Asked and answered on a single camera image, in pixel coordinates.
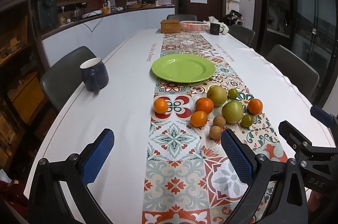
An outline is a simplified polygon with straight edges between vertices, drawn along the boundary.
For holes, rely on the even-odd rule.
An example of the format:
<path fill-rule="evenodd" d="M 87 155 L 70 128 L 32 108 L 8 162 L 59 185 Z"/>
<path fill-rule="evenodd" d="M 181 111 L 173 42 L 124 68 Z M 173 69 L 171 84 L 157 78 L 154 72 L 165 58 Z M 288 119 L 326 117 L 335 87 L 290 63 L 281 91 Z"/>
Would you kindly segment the person right hand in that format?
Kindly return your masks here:
<path fill-rule="evenodd" d="M 321 194 L 316 191 L 311 191 L 308 199 L 308 213 L 314 213 L 320 207 L 320 203 Z"/>

